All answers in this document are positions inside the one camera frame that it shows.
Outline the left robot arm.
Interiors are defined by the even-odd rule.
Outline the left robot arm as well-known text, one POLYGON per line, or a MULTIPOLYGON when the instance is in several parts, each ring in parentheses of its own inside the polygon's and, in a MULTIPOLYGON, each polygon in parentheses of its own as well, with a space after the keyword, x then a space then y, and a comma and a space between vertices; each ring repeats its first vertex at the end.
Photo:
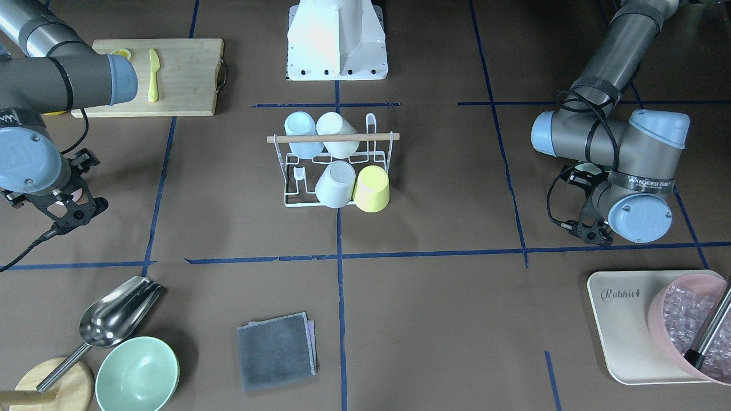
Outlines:
POLYGON ((556 94, 558 109, 538 115, 533 148, 575 161, 557 176, 587 200, 575 220, 551 222, 585 244, 607 247, 618 234, 635 244, 665 236, 673 224, 666 200, 686 147, 686 114, 640 109, 610 120, 643 55, 679 1, 623 1, 600 47, 571 87, 556 94))

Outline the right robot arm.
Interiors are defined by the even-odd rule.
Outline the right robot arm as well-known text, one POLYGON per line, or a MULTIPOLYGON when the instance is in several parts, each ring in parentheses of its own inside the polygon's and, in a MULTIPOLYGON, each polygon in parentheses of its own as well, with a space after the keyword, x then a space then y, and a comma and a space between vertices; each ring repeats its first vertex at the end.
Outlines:
POLYGON ((82 149, 67 158, 51 140, 44 114, 135 99, 138 76, 120 55, 99 54, 39 1, 3 1, 2 32, 24 57, 2 50, 2 196, 29 202, 52 219, 39 241, 63 236, 105 211, 83 174, 99 162, 82 149))

